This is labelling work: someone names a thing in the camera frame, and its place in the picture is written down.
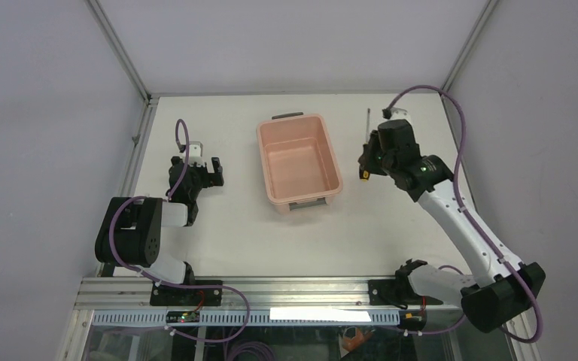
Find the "yellow black screwdriver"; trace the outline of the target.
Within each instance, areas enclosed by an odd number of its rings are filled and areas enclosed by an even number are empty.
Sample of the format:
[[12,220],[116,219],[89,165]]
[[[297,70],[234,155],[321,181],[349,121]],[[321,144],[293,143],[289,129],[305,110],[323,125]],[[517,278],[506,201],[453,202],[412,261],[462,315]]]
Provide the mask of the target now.
[[[367,115],[366,115],[366,123],[365,123],[365,137],[364,137],[364,144],[363,148],[365,148],[369,141],[370,141],[370,133],[371,133],[371,109],[367,108]],[[365,169],[365,161],[364,161],[364,153],[360,155],[359,162],[359,177],[362,181],[368,181],[370,178],[370,173]]]

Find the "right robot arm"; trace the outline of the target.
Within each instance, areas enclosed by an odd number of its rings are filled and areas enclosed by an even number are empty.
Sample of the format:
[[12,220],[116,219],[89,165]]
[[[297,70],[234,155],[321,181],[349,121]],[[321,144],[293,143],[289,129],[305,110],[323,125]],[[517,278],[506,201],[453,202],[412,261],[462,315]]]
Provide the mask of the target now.
[[470,323],[489,333],[532,308],[546,273],[510,251],[458,195],[455,175],[438,156],[421,155],[412,125],[387,120],[369,132],[358,160],[359,176],[389,176],[395,186],[440,225],[471,273],[460,275],[423,260],[408,260],[377,293],[401,308],[422,299],[459,307]]

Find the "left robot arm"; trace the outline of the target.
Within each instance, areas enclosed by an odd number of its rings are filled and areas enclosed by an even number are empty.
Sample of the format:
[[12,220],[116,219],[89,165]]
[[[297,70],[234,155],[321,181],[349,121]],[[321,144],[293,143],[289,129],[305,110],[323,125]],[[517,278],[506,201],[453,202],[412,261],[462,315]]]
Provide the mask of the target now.
[[185,162],[173,156],[166,198],[149,196],[114,197],[110,200],[95,240],[98,261],[126,267],[167,285],[167,295],[177,305],[188,305],[196,297],[192,266],[174,258],[161,247],[163,228],[191,227],[199,213],[197,199],[202,190],[224,185],[223,167],[211,158],[211,169],[202,158]]

